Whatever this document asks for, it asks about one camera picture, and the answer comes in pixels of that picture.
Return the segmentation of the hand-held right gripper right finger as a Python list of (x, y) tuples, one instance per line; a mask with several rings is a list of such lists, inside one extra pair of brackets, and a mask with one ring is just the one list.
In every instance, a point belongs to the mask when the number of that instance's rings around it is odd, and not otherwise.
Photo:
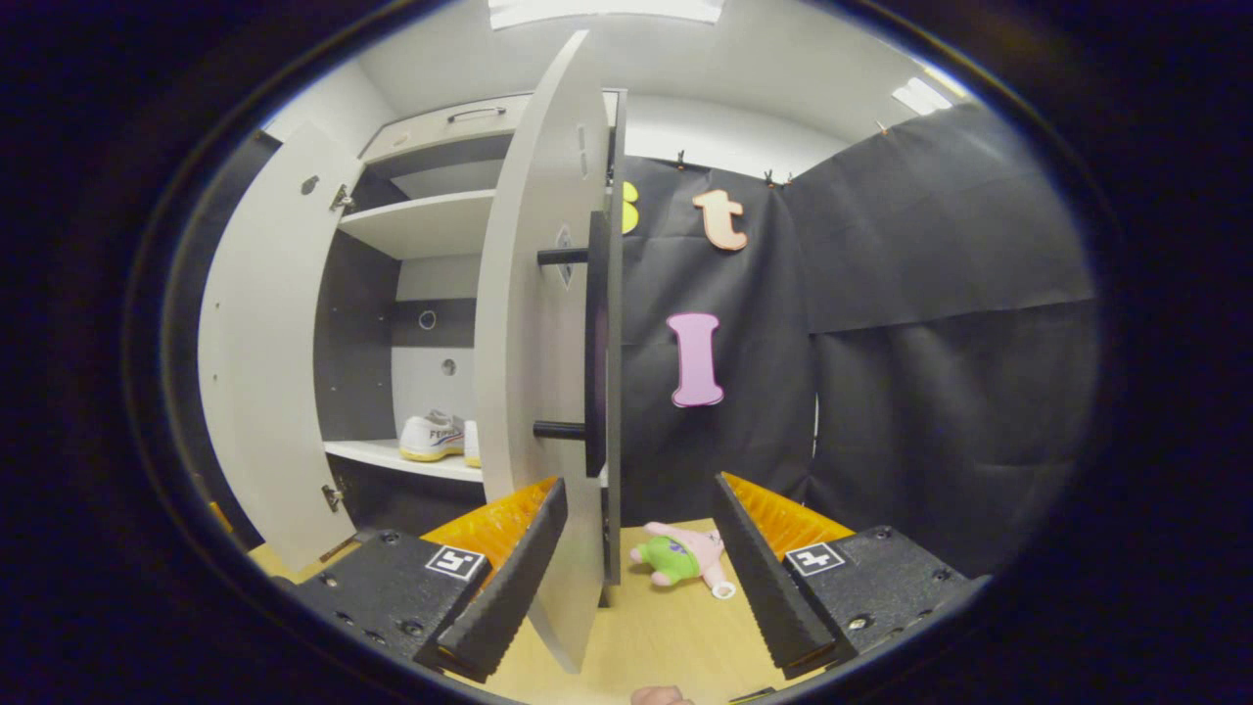
[(888, 525), (855, 532), (720, 473), (713, 518), (771, 661), (794, 679), (917, 634), (989, 584)]

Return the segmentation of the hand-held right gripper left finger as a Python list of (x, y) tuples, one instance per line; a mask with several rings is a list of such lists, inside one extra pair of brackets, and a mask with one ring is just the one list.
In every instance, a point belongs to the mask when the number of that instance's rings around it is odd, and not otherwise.
[(294, 599), (393, 659), (486, 682), (565, 523), (568, 486), (550, 477), (419, 537), (383, 530), (294, 584)]

